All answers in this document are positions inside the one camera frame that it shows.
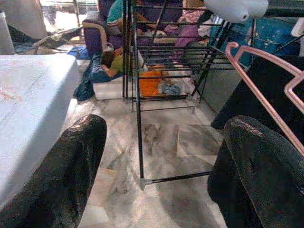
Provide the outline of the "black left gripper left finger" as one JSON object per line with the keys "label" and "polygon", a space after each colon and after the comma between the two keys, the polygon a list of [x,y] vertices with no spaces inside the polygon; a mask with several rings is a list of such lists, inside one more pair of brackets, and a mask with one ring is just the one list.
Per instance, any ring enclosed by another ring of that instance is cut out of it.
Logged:
{"label": "black left gripper left finger", "polygon": [[2,228],[76,228],[84,213],[107,136],[89,114],[66,129],[30,179],[0,207]]}

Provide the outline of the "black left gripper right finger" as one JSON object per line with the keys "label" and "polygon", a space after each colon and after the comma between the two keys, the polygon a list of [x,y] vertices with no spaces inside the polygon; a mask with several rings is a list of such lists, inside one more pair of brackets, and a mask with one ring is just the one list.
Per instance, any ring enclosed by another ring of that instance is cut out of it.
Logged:
{"label": "black left gripper right finger", "polygon": [[234,117],[225,124],[208,193],[229,228],[301,228],[304,158],[256,119]]}

